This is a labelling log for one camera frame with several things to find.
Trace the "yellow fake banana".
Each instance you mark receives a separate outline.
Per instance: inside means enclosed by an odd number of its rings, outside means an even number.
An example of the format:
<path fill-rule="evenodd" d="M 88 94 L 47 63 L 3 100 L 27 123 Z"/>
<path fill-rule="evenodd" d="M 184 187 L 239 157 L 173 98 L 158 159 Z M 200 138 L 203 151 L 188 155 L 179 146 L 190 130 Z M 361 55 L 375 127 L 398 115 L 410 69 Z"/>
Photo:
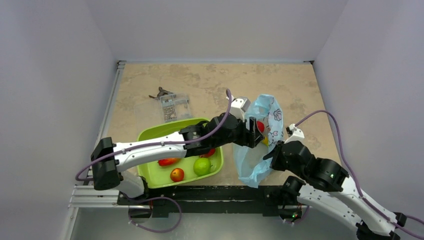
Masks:
<path fill-rule="evenodd" d="M 269 140 L 267 137 L 264 137 L 264 139 L 261 141 L 265 146 L 269 146 Z"/>

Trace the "red fake apple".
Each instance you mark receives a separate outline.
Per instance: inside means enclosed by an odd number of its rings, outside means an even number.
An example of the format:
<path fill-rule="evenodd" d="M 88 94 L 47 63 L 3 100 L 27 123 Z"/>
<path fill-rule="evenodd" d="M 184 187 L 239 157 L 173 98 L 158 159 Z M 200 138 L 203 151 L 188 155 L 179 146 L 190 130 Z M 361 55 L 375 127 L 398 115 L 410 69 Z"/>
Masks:
<path fill-rule="evenodd" d="M 216 152 L 216 149 L 213 148 L 213 149 L 209 150 L 207 153 L 199 155 L 199 157 L 200 158 L 209 158 L 209 157 L 213 156 L 215 154 L 215 152 Z"/>

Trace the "blue printed plastic bag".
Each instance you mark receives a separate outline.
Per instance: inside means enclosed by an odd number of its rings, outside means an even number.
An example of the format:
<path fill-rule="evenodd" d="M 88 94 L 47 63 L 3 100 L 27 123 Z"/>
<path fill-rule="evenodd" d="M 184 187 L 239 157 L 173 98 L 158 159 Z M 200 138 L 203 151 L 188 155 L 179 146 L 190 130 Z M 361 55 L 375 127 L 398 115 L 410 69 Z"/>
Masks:
<path fill-rule="evenodd" d="M 263 159 L 278 141 L 284 138 L 283 111 L 273 95 L 261 94 L 246 111 L 247 117 L 254 117 L 264 125 L 261 141 L 256 147 L 233 145 L 233 159 L 238 179 L 246 186 L 258 188 L 262 180 L 271 173 L 271 158 Z"/>

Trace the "green fake apple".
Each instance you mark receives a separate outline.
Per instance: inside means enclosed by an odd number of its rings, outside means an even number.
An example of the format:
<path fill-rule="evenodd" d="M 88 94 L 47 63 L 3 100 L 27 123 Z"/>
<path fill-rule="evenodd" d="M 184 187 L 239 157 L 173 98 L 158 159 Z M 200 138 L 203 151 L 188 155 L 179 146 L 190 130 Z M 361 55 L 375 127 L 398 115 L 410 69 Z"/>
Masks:
<path fill-rule="evenodd" d="M 212 163 L 208 158 L 198 158 L 193 164 L 194 173 L 201 177 L 211 173 Z"/>

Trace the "red orange fake pear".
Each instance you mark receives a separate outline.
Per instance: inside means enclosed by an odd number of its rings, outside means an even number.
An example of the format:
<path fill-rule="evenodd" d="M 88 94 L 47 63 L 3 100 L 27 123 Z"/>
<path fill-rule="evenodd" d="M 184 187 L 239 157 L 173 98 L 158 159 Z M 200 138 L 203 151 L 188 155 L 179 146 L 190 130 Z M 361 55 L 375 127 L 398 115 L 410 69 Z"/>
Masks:
<path fill-rule="evenodd" d="M 171 171 L 169 177 L 175 183 L 181 182 L 185 178 L 185 172 L 182 168 L 175 168 Z"/>

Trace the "red orange fake fruit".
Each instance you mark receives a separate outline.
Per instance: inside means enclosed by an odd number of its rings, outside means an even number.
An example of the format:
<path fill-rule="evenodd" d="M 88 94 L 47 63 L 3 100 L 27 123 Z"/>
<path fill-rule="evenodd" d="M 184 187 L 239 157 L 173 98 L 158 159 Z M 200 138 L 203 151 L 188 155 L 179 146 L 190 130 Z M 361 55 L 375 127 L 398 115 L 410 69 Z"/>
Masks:
<path fill-rule="evenodd" d="M 167 167 L 178 163 L 180 160 L 180 158 L 164 158 L 158 160 L 157 163 L 160 167 Z"/>

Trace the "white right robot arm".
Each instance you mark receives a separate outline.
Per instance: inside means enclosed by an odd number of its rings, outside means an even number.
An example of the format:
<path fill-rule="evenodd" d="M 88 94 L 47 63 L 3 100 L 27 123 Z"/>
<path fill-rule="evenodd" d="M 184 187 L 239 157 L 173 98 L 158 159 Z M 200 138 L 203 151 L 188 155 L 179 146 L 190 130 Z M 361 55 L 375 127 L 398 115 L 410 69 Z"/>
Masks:
<path fill-rule="evenodd" d="M 289 171 L 281 188 L 283 206 L 313 207 L 356 232 L 359 240 L 399 240 L 406 216 L 386 210 L 356 186 L 339 163 L 314 156 L 300 141 L 279 141 L 263 157 L 275 171 Z"/>

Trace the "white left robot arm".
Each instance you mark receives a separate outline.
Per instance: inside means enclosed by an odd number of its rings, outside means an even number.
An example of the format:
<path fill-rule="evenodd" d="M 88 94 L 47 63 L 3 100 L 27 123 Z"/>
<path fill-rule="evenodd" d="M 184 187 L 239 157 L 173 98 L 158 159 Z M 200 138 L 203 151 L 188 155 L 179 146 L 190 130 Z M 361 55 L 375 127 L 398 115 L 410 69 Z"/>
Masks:
<path fill-rule="evenodd" d="M 200 156 L 226 144 L 252 149 L 263 138 L 254 117 L 240 119 L 230 113 L 138 142 L 114 143 L 111 137 L 104 137 L 90 156 L 93 187 L 96 191 L 119 190 L 142 205 L 149 199 L 147 181 L 132 174 L 125 176 L 128 169 L 167 158 Z"/>

